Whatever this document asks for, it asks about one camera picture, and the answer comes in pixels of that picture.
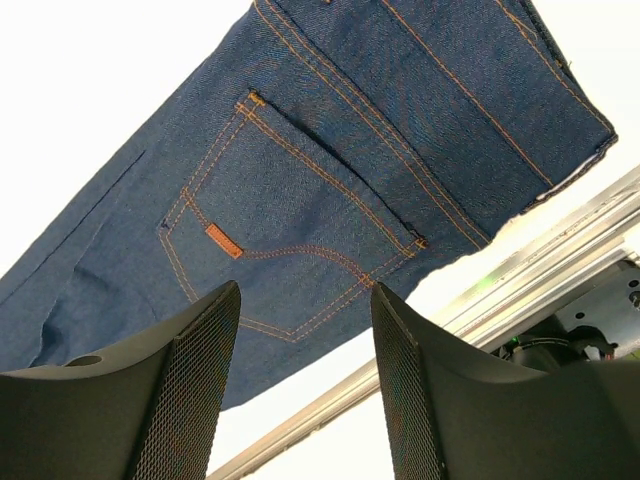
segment jeans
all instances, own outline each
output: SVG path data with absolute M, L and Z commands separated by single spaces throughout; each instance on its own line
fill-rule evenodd
M 256 0 L 0 281 L 0 371 L 233 279 L 238 405 L 368 328 L 374 282 L 408 296 L 616 139 L 528 0 Z

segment pocket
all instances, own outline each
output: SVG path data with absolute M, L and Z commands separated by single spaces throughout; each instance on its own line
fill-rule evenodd
M 236 103 L 158 233 L 191 301 L 236 280 L 243 325 L 290 342 L 426 248 L 256 92 Z

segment white background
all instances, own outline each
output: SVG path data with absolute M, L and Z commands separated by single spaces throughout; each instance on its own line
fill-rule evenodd
M 483 1 L 493 8 L 491 0 Z M 2 3 L 0 275 L 215 49 L 249 5 L 249 0 Z M 538 0 L 536 5 L 621 141 L 567 192 L 512 222 L 494 245 L 425 280 L 410 299 L 425 314 L 436 312 L 508 253 L 639 163 L 640 1 Z M 371 335 L 365 332 L 247 405 L 224 412 L 211 467 L 372 355 Z M 380 398 L 333 422 L 254 477 L 391 479 Z

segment orange tab on pocket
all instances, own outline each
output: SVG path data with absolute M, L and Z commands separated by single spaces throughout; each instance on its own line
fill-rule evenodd
M 244 251 L 236 245 L 233 240 L 227 237 L 227 235 L 220 230 L 216 224 L 212 223 L 209 225 L 206 232 L 207 235 L 209 235 L 214 242 L 220 245 L 220 248 L 222 248 L 230 257 L 233 257 L 234 259 L 239 258 L 244 253 Z

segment metal frame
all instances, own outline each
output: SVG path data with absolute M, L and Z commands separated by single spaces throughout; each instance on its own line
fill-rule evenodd
M 499 346 L 554 311 L 558 300 L 634 255 L 624 235 L 640 224 L 640 167 L 500 264 L 430 319 L 482 348 Z M 379 390 L 375 359 L 265 435 L 206 480 L 237 480 Z

